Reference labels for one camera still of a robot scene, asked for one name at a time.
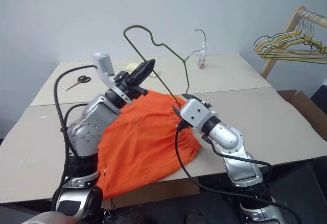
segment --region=table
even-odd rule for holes
[[[170,56],[161,60],[164,61],[157,61],[161,77],[175,94],[183,93],[184,89],[180,88],[180,84],[184,84],[180,71],[182,65],[176,70],[169,69],[176,59]],[[191,58],[188,64],[190,92],[211,102],[222,121],[242,132],[245,148],[256,159],[280,164],[327,154],[327,143],[238,54],[209,56],[204,70],[198,70],[195,62],[196,59]],[[64,163],[64,143],[53,105],[53,83],[64,70],[88,63],[60,63],[3,141],[0,147],[0,177],[8,180],[0,183],[0,203],[52,196]],[[113,61],[116,71],[124,69],[127,63]],[[59,92],[63,112],[76,102],[90,102],[97,94],[107,90],[92,72],[92,69],[87,73],[77,71],[59,84],[60,88],[67,87],[81,74],[92,77],[91,82],[78,85],[74,92]],[[164,93],[156,78],[148,78],[143,87]],[[70,119],[75,120],[81,111],[82,108],[74,111]],[[225,172],[222,159],[208,145],[202,141],[201,144],[203,148],[187,165],[189,172],[193,176]],[[185,177],[179,170],[162,181]]]

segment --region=black-handled scissors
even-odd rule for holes
[[[73,84],[72,86],[70,86],[70,88],[67,88],[65,91],[72,89],[73,87],[77,86],[78,84],[84,84],[84,83],[90,82],[90,80],[91,80],[91,78],[86,75],[79,76],[77,78],[77,82],[75,84]]]

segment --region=orange cloth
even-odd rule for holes
[[[183,105],[185,101],[177,98]],[[175,153],[176,125],[180,118],[170,95],[149,91],[122,109],[99,144],[100,178],[104,199],[158,181],[180,168]],[[181,131],[178,149],[184,164],[194,159],[201,144],[191,129]]]

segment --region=wooden hanger rack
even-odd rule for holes
[[[292,32],[295,29],[295,27],[298,24],[298,20],[299,20],[298,13],[303,10],[306,12],[310,12],[306,9],[305,6],[296,7],[287,27],[285,28],[285,33]],[[309,21],[312,21],[312,22],[316,23],[317,25],[320,25],[327,29],[327,18],[326,17],[322,17],[319,20],[314,20],[316,16],[320,16],[320,15],[313,13],[313,12],[310,12],[310,13],[312,13],[312,14],[310,14],[309,16],[303,16],[303,18],[305,18]],[[265,78],[265,79],[267,78],[268,74],[271,72],[272,68],[274,67],[276,61],[277,61],[276,59],[268,59],[267,60],[266,65],[264,66],[264,68],[261,71],[261,76],[263,78]]]

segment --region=green wire hanger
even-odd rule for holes
[[[160,43],[160,44],[156,43],[156,42],[154,41],[154,39],[153,39],[152,32],[151,32],[148,28],[146,28],[145,26],[142,26],[142,25],[132,25],[132,26],[129,26],[129,27],[125,28],[125,30],[124,30],[124,37],[127,39],[128,43],[129,43],[129,44],[134,48],[134,50],[138,53],[138,55],[143,59],[143,61],[146,61],[146,59],[144,58],[144,56],[139,52],[139,50],[136,48],[136,46],[132,43],[132,41],[131,41],[131,40],[127,37],[127,35],[126,35],[126,32],[127,32],[128,30],[130,30],[130,29],[136,29],[136,28],[137,28],[137,29],[143,29],[143,30],[145,30],[146,32],[148,32],[148,33],[150,34],[151,41],[152,41],[152,43],[153,43],[155,46],[164,46],[164,47],[166,47],[166,48],[167,48],[171,53],[173,53],[177,58],[179,58],[179,59],[182,61],[183,65],[184,65],[186,81],[187,81],[187,84],[188,84],[188,87],[186,88],[186,94],[187,94],[188,91],[189,91],[189,88],[190,88],[190,82],[189,82],[188,69],[187,69],[187,67],[186,67],[186,61],[187,61],[187,59],[188,59],[192,54],[194,54],[194,53],[198,53],[198,52],[202,51],[202,48],[201,48],[201,49],[198,49],[198,50],[196,50],[196,51],[191,52],[191,54],[189,54],[185,59],[183,59],[183,58],[180,57],[176,52],[174,52],[174,51],[173,51],[173,50],[172,50],[168,45],[166,45],[166,44],[164,44],[164,43]],[[206,44],[206,35],[205,35],[205,32],[204,32],[203,30],[201,30],[201,29],[196,29],[195,32],[196,32],[196,31],[201,31],[201,32],[203,33],[203,35],[204,35],[204,43]],[[180,108],[181,106],[180,106],[179,102],[177,101],[177,99],[176,99],[176,97],[174,96],[174,94],[170,91],[170,89],[168,88],[168,86],[164,83],[164,81],[159,77],[159,75],[158,75],[155,71],[153,71],[153,73],[157,76],[157,78],[160,80],[160,82],[163,84],[163,86],[167,89],[167,91],[170,93],[170,95],[173,96],[173,98],[175,99],[176,103],[178,104],[178,106],[179,106],[179,108]]]

